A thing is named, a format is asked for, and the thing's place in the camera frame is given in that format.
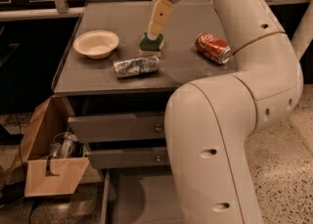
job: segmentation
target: speckled floor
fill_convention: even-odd
[[[246,157],[264,224],[313,223],[312,102],[313,85],[305,85],[298,106],[288,118],[246,140]],[[5,117],[0,115],[0,123],[7,121]],[[13,126],[9,131],[19,130]],[[4,170],[11,164],[16,148],[0,146],[0,164]],[[67,197],[19,199],[0,209],[0,223],[99,223],[102,195],[100,183],[80,185]],[[137,218],[123,223],[144,222]],[[179,221],[166,223],[179,224]]]

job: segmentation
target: drawer knob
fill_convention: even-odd
[[[161,124],[156,124],[155,126],[155,133],[160,133],[163,131],[163,127]]]
[[[162,160],[161,160],[161,158],[160,158],[160,156],[156,156],[156,162],[161,162]]]

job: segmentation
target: cardboard box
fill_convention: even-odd
[[[18,151],[10,169],[27,164],[26,197],[73,194],[79,183],[102,181],[87,157],[51,159],[47,170],[47,159],[41,158],[49,154],[54,137],[67,131],[67,119],[61,97],[53,96],[35,109],[22,138],[21,155]]]

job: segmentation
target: white bowl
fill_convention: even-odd
[[[119,39],[113,32],[96,30],[79,35],[73,44],[74,49],[91,59],[107,57],[117,47]]]

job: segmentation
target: floor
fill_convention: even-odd
[[[19,115],[21,132],[30,114]],[[313,85],[305,85],[291,115],[246,140],[246,157],[264,224],[313,222]],[[0,115],[9,132],[19,133],[14,115]],[[18,146],[0,146],[5,171]],[[180,224],[169,170],[121,170],[112,175],[110,224]],[[71,196],[19,198],[0,208],[0,223],[100,223],[104,185],[79,185]]]

